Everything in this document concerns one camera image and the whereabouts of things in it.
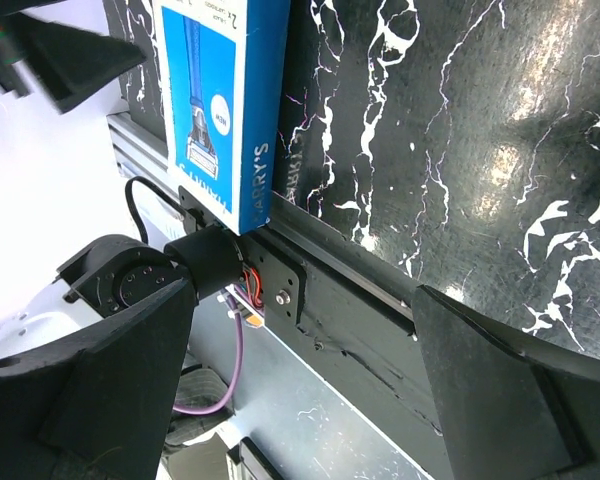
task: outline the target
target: purple cable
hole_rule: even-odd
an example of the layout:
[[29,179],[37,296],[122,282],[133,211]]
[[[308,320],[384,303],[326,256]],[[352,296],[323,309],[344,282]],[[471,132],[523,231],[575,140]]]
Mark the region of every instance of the purple cable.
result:
[[231,379],[227,393],[225,393],[224,397],[222,397],[215,405],[211,405],[210,407],[193,408],[175,404],[173,409],[178,413],[197,416],[211,415],[212,413],[222,410],[227,403],[229,403],[229,400],[231,400],[231,397],[233,396],[233,392],[236,390],[236,385],[238,384],[238,379],[240,378],[240,372],[242,371],[242,356],[244,353],[242,315],[240,315],[240,312],[238,311],[238,305],[231,294],[224,289],[220,293],[226,298],[227,305],[229,305],[229,308],[232,310],[234,319],[236,321],[236,364],[233,368],[233,378]]

